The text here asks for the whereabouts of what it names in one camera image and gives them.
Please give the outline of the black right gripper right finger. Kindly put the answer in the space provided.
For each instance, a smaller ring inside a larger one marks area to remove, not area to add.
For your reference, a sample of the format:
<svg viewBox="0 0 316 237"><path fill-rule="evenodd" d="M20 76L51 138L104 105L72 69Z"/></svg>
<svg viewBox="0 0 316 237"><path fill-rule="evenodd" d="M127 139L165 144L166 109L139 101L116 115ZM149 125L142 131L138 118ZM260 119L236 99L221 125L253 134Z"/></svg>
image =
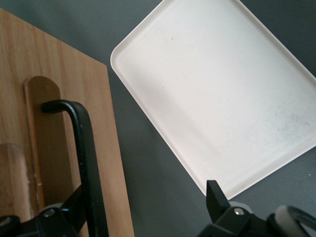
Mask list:
<svg viewBox="0 0 316 237"><path fill-rule="evenodd" d="M268 237L266 221L241 206L232 206L215 180L206 183L206 207L212 223L201 237Z"/></svg>

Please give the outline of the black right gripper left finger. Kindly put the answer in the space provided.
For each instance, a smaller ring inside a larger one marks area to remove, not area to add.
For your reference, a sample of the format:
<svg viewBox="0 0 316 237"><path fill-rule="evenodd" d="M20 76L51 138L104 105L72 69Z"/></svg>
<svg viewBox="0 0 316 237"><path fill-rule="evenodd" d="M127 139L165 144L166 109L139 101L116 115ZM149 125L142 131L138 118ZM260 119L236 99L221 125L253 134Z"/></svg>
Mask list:
<svg viewBox="0 0 316 237"><path fill-rule="evenodd" d="M86 222L82 188L77 188L64 203L48 206L36 217L39 237L78 237Z"/></svg>

